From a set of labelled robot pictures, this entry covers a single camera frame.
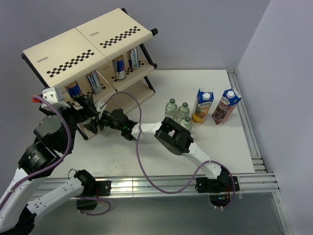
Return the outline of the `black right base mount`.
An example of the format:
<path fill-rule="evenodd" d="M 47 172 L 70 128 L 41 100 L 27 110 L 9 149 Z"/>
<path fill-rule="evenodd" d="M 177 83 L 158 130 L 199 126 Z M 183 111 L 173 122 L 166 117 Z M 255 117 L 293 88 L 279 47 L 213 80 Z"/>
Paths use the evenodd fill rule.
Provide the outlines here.
<path fill-rule="evenodd" d="M 195 190 L 198 193 L 208 193 L 211 204 L 216 208 L 224 209 L 230 205 L 233 196 L 240 190 L 240 186 L 236 176 L 229 176 L 225 182 L 198 177 Z"/>

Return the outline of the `aluminium rail frame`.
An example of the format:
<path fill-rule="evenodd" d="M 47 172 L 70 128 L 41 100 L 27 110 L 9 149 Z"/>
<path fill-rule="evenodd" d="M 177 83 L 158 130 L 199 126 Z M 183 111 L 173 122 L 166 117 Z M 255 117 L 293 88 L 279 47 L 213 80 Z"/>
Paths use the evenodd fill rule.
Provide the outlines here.
<path fill-rule="evenodd" d="M 234 74 L 225 70 L 157 70 L 150 75 L 156 93 L 141 103 L 142 121 L 155 123 L 164 117 L 168 98 L 193 103 L 198 88 L 214 92 L 217 105 L 224 90 L 236 88 Z M 195 143 L 211 159 L 225 165 L 239 179 L 239 200 L 243 194 L 268 192 L 282 223 L 283 234 L 293 234 L 291 223 L 273 173 L 268 173 L 242 104 L 235 108 L 229 120 L 217 125 L 211 117 L 192 128 Z M 194 185 L 187 185 L 196 165 L 182 156 L 169 153 L 155 138 L 142 134 L 139 153 L 135 145 L 118 133 L 104 131 L 85 141 L 78 138 L 72 155 L 65 158 L 52 175 L 32 195 L 42 197 L 66 179 L 70 168 L 83 168 L 99 180 L 111 180 L 111 197 L 167 196 L 168 191 L 183 188 L 183 195 L 195 194 Z"/>

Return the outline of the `energy drink can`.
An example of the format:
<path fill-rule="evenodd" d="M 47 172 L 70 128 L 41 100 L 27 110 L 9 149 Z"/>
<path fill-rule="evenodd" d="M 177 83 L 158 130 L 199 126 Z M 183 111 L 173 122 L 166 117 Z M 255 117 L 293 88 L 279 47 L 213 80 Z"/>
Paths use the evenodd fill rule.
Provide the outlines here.
<path fill-rule="evenodd" d="M 114 77 L 117 81 L 123 81 L 126 79 L 125 65 L 123 55 L 120 55 L 113 59 L 112 66 L 114 70 Z"/>
<path fill-rule="evenodd" d="M 127 58 L 130 68 L 132 68 L 133 70 L 137 70 L 139 68 L 139 60 L 136 47 L 130 49 L 127 52 Z"/>
<path fill-rule="evenodd" d="M 89 82 L 91 90 L 94 94 L 101 93 L 102 91 L 102 83 L 98 77 L 97 71 L 92 71 L 86 75 L 86 78 Z"/>
<path fill-rule="evenodd" d="M 78 95 L 82 95 L 82 91 L 77 81 L 68 84 L 67 86 L 65 86 L 65 89 L 72 99 L 74 99 L 74 97 Z"/>

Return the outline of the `glass bottle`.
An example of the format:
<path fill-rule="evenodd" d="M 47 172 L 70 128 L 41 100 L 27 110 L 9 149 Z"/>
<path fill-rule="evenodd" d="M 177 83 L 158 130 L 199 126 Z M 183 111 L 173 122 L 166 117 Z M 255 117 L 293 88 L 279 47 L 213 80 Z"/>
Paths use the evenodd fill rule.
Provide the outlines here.
<path fill-rule="evenodd" d="M 174 98 L 171 98 L 165 106 L 164 116 L 166 118 L 171 118 L 175 120 L 177 114 L 178 106 Z"/>
<path fill-rule="evenodd" d="M 184 102 L 181 106 L 179 106 L 176 113 L 176 122 L 181 123 L 186 117 L 190 114 L 190 109 L 187 102 Z"/>
<path fill-rule="evenodd" d="M 185 117 L 181 122 L 181 126 L 183 126 L 188 131 L 192 130 L 192 122 L 190 117 Z"/>

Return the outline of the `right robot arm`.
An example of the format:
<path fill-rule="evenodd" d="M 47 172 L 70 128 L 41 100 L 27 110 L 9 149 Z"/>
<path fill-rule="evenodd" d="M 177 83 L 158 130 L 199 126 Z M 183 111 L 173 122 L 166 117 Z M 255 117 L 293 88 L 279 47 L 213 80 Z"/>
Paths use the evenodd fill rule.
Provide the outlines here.
<path fill-rule="evenodd" d="M 137 145 L 139 145 L 140 136 L 147 134 L 149 137 L 157 139 L 170 153 L 184 156 L 196 165 L 195 172 L 201 170 L 212 181 L 212 187 L 215 190 L 224 190 L 229 181 L 233 182 L 229 170 L 219 162 L 212 160 L 195 143 L 190 131 L 169 117 L 164 118 L 161 122 L 139 123 L 130 120 L 122 109 L 115 109 L 110 113 L 104 111 L 100 117 L 91 120 L 85 127 L 95 134 L 104 128 L 118 130 L 123 138 L 128 141 L 136 141 Z"/>

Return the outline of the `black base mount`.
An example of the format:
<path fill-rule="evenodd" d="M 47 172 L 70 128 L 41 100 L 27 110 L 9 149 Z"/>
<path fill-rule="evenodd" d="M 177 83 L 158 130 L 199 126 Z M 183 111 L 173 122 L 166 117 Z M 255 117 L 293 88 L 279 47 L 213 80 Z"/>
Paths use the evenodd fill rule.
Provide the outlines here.
<path fill-rule="evenodd" d="M 208 193 L 211 204 L 216 208 L 224 209 L 230 205 L 233 196 L 240 190 L 240 186 L 236 176 L 229 176 L 225 182 L 198 177 L 195 190 L 198 193 Z"/>
<path fill-rule="evenodd" d="M 87 186 L 87 189 L 84 189 L 80 197 L 94 197 L 99 199 L 101 196 L 109 196 L 111 192 L 111 184 L 112 182 L 109 180 L 95 181 L 90 186 Z M 94 200 L 76 199 L 77 210 L 83 212 L 95 210 L 98 204 L 99 203 Z"/>

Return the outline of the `red grape juice carton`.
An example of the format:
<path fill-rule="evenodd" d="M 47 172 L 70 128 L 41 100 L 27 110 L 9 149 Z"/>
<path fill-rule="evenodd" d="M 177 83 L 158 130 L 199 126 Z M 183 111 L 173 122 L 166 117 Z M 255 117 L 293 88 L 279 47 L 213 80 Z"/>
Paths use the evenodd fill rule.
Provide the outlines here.
<path fill-rule="evenodd" d="M 225 90 L 212 114 L 214 122 L 217 125 L 225 123 L 241 99 L 242 96 L 236 89 Z"/>

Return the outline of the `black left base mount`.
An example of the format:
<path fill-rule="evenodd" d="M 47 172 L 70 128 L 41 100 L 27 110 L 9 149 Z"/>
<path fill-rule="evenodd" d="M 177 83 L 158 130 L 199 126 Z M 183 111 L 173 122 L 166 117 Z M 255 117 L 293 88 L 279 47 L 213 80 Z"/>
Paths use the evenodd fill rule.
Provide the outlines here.
<path fill-rule="evenodd" d="M 112 182 L 109 180 L 95 181 L 90 186 L 87 186 L 87 189 L 84 189 L 80 197 L 94 197 L 99 199 L 101 196 L 109 196 L 111 192 L 111 184 Z M 77 210 L 83 212 L 95 210 L 98 204 L 99 203 L 94 200 L 76 199 Z"/>

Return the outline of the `pineapple juice carton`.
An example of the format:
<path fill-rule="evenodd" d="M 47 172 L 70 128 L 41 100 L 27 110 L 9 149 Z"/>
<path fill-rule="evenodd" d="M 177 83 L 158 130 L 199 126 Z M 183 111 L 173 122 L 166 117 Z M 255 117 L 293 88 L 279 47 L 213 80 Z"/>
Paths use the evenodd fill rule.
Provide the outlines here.
<path fill-rule="evenodd" d="M 204 123 L 214 100 L 213 90 L 199 89 L 191 113 L 193 123 Z"/>

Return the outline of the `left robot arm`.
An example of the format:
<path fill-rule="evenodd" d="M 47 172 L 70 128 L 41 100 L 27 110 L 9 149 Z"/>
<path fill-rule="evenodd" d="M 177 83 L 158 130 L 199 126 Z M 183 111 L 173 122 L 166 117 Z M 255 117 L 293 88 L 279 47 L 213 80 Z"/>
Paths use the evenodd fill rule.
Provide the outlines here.
<path fill-rule="evenodd" d="M 88 197 L 96 194 L 96 180 L 86 170 L 77 171 L 61 187 L 45 196 L 30 201 L 36 189 L 53 170 L 71 153 L 76 125 L 87 116 L 97 115 L 92 97 L 75 98 L 82 110 L 66 104 L 64 108 L 53 106 L 39 95 L 32 101 L 48 106 L 43 122 L 34 130 L 36 139 L 18 162 L 18 168 L 6 193 L 0 200 L 0 233 L 2 235 L 28 235 L 40 218 L 72 197 Z"/>

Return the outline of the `beige three-tier shelf rack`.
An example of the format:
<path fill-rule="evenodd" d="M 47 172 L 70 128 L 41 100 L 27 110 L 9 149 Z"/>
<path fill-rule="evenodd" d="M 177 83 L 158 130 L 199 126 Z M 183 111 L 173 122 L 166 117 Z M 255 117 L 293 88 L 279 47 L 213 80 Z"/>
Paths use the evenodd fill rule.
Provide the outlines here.
<path fill-rule="evenodd" d="M 77 81 L 84 97 L 108 102 L 108 110 L 121 108 L 129 112 L 138 103 L 152 97 L 155 90 L 148 75 L 157 65 L 144 43 L 157 35 L 129 16 L 125 9 L 115 9 L 42 43 L 25 49 L 22 59 L 44 87 L 61 90 L 64 100 L 78 106 L 65 86 Z M 127 52 L 136 47 L 139 68 L 130 68 Z M 112 61 L 123 55 L 126 79 L 117 81 Z M 97 71 L 101 93 L 94 94 L 86 75 Z"/>

